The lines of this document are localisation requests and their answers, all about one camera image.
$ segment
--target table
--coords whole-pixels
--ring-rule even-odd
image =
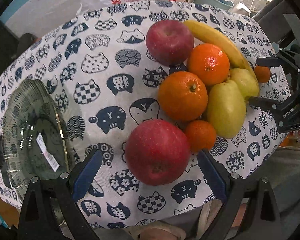
[[[208,5],[136,1],[72,19],[31,46],[0,77],[0,134],[11,93],[23,79],[37,78],[63,113],[76,162],[93,148],[102,151],[103,165],[78,202],[92,227],[145,225],[187,212],[214,197],[195,154],[179,179],[157,187],[139,182],[125,163],[125,142],[138,124],[150,118],[171,121],[160,109],[156,94],[175,68],[157,63],[144,41],[149,27],[164,19],[194,19],[222,31],[251,67],[256,58],[275,53],[258,24],[246,16]],[[271,73],[271,80],[260,87],[260,96],[283,101],[290,96],[284,72],[279,67],[271,68]],[[239,134],[232,139],[218,137],[210,153],[229,172],[246,178],[284,138],[271,114],[247,107]],[[15,191],[4,186],[1,172],[0,194],[21,207]]]

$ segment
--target silver bolt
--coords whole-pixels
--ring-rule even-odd
[[[31,182],[32,183],[36,183],[38,181],[38,177],[33,177],[32,179],[31,179]]]
[[[62,174],[60,175],[60,178],[66,179],[66,178],[68,178],[68,176],[69,176],[69,173],[64,172],[64,173],[62,173]]]
[[[238,178],[239,178],[239,174],[236,173],[236,172],[232,172],[232,173],[230,174],[230,176],[231,176],[233,179],[238,179]]]

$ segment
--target cat print tablecloth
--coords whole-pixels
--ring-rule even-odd
[[[94,148],[102,151],[102,166],[78,202],[92,227],[144,225],[189,211],[214,197],[195,154],[179,179],[158,187],[139,182],[125,161],[125,143],[137,125],[148,119],[172,121],[160,108],[157,91],[169,74],[185,71],[186,64],[162,66],[145,44],[149,27],[167,19],[192,19],[216,28],[236,44],[252,68],[256,58],[274,54],[259,25],[249,17],[209,5],[137,1],[70,20],[43,36],[0,76],[0,134],[11,93],[25,78],[40,79],[63,114],[76,163]],[[271,80],[261,85],[260,96],[280,101],[290,96],[281,67],[271,68]],[[238,135],[218,137],[210,151],[229,172],[244,178],[285,137],[278,134],[271,114],[247,108]],[[21,207],[16,191],[4,186],[1,172],[0,194],[7,203]]]

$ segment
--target pear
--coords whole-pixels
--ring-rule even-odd
[[[231,139],[240,131],[246,117],[246,103],[233,80],[212,87],[207,106],[207,120],[217,135]]]
[[[228,80],[233,80],[239,87],[239,90],[246,102],[249,97],[259,95],[259,83],[251,76],[250,72],[243,68],[230,69]]]

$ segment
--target barcode label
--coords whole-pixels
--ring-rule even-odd
[[[57,160],[55,159],[55,157],[47,151],[47,147],[43,141],[43,137],[42,137],[41,133],[38,134],[36,141],[37,141],[37,144],[39,145],[40,149],[42,150],[43,155],[46,158],[47,162],[50,164],[53,171],[56,172],[57,169],[60,167],[60,165],[57,162]]]

